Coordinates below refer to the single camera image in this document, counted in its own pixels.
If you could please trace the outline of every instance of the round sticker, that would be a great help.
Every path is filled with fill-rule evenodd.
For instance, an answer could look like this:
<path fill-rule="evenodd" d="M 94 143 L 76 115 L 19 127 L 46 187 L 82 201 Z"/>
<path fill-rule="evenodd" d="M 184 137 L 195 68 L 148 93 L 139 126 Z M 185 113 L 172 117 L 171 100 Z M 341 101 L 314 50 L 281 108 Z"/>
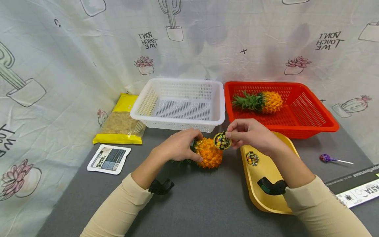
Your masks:
<path fill-rule="evenodd" d="M 216 134 L 213 141 L 215 146 L 222 151 L 228 149 L 232 145 L 232 141 L 229 138 L 226 138 L 226 132 Z"/>
<path fill-rule="evenodd" d="M 258 162 L 259 162 L 259 157 L 257 154 L 255 154 L 254 152 L 251 151 L 251 152 L 246 154 L 246 160 L 247 160 L 249 165 L 257 166 Z"/>

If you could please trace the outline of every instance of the plastic basket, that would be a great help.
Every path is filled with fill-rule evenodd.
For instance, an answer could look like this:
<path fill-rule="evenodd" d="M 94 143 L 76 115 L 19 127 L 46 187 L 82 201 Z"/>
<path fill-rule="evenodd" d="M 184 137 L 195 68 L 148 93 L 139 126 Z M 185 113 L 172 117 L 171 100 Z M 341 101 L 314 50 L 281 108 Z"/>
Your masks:
<path fill-rule="evenodd" d="M 264 115 L 251 110 L 232 107 L 234 95 L 275 91 L 283 100 L 283 108 Z M 306 139 L 320 132 L 336 132 L 339 124 L 318 98 L 303 84 L 292 82 L 227 82 L 225 84 L 226 111 L 230 122 L 240 118 L 254 118 L 268 129 L 289 138 Z"/>
<path fill-rule="evenodd" d="M 176 78 L 148 81 L 130 112 L 147 127 L 212 132 L 225 120 L 221 82 Z"/>

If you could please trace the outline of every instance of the yellow plastic tray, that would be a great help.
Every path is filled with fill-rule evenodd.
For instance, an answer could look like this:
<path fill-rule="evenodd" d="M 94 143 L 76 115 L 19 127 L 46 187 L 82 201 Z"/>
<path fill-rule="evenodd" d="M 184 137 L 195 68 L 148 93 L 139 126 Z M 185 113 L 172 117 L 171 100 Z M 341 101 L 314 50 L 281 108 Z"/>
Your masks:
<path fill-rule="evenodd" d="M 289 146 L 297 156 L 299 156 L 293 143 L 289 138 L 281 133 L 273 132 L 278 138 L 280 138 L 287 146 Z M 257 166 L 250 165 L 246 160 L 246 154 L 253 151 L 259 156 L 259 162 Z M 272 196 L 266 194 L 257 184 L 257 182 L 263 178 L 267 179 L 271 183 L 276 183 L 282 180 L 282 176 L 279 173 L 278 168 L 271 160 L 270 157 L 263 155 L 257 149 L 251 147 L 250 145 L 245 145 L 241 147 L 242 163 L 245 170 L 245 177 L 247 182 L 247 188 L 249 189 L 249 196 L 253 204 L 264 212 L 272 212 L 278 214 L 292 215 L 292 210 L 287 206 L 283 195 Z"/>

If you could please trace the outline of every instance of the pineapple crown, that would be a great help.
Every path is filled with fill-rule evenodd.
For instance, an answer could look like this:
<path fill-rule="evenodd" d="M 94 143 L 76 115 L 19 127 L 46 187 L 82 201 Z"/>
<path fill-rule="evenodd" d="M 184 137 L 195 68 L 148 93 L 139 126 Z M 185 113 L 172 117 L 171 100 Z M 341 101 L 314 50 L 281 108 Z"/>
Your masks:
<path fill-rule="evenodd" d="M 240 97 L 235 95 L 233 106 L 240 106 L 241 109 L 248 108 L 250 110 L 261 110 L 265 105 L 264 97 L 262 93 L 258 93 L 256 96 L 254 94 L 249 95 L 246 91 L 242 91 L 245 97 Z"/>

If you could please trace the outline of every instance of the fabric backdrop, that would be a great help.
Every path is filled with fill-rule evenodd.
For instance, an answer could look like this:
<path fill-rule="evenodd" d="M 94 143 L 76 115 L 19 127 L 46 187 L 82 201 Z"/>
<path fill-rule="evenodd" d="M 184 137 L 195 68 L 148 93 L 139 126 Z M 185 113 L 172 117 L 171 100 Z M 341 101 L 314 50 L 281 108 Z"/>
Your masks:
<path fill-rule="evenodd" d="M 379 163 L 379 1 L 0 1 L 0 236 L 35 236 L 121 92 L 307 85 Z"/>

